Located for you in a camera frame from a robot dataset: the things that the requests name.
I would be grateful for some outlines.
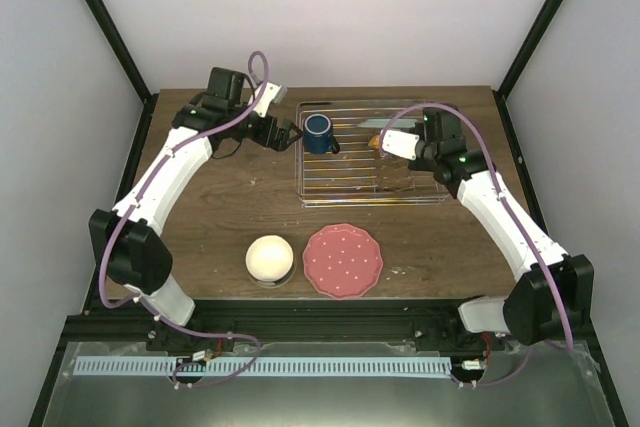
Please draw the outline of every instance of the gray wall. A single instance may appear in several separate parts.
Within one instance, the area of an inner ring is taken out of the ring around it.
[[[544,0],[105,0],[151,89],[264,50],[289,86],[492,84]]]
[[[640,0],[566,0],[509,101],[551,233],[596,269],[592,315],[640,425]]]
[[[0,411],[26,425],[140,112],[83,0],[0,0]]]

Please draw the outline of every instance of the dish rack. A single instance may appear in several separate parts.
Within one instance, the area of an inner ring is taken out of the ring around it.
[[[448,197],[430,172],[412,172],[407,160],[381,158],[369,147],[380,129],[358,127],[367,119],[389,119],[421,100],[304,102],[296,110],[298,125],[311,114],[333,121],[339,154],[313,155],[296,143],[296,191],[305,207],[440,204]],[[420,113],[406,118],[418,120]]]

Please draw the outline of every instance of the red plate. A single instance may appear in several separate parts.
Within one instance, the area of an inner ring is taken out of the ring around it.
[[[315,289],[338,300],[364,295],[382,271],[380,246],[351,224],[327,225],[313,234],[302,260]]]

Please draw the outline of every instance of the mug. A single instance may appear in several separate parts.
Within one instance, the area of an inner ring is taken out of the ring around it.
[[[302,144],[310,154],[340,152],[340,144],[333,136],[333,123],[326,115],[312,114],[304,121]]]

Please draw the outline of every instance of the wooden tabletop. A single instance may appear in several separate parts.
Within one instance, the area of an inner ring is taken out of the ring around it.
[[[158,154],[175,113],[197,90],[160,94],[138,177]],[[524,206],[524,195],[491,89],[462,87],[292,88],[270,113],[295,120],[305,101],[428,99],[455,104],[482,133],[495,164]],[[467,135],[468,145],[475,141]],[[230,146],[223,145],[217,155]],[[173,275],[194,298],[310,298],[318,294],[305,278],[302,252],[327,224],[351,223],[380,244],[384,269],[367,297],[463,298],[508,294],[514,280],[500,251],[478,221],[455,202],[424,206],[303,208],[294,184],[294,148],[276,153],[244,142],[232,160],[210,160],[176,202],[162,239],[173,255]],[[285,238],[297,271],[276,289],[257,286],[244,265],[258,237]],[[111,284],[118,296],[121,287]]]

